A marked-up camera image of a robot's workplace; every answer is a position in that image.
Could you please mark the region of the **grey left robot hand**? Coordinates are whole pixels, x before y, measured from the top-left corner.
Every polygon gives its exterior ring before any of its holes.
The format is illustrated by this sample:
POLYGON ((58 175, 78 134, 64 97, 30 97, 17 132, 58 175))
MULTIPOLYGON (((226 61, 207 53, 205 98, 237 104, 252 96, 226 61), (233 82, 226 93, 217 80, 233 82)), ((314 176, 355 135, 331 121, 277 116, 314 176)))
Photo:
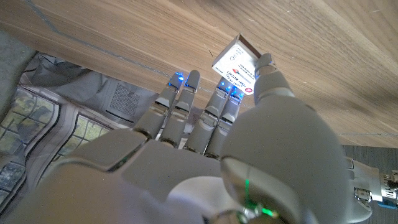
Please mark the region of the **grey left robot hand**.
POLYGON ((218 121, 205 111, 178 142, 195 88, 173 78, 134 129, 76 149, 8 223, 356 223, 387 204, 379 172, 345 156, 330 127, 294 96, 269 54, 255 106, 218 121))

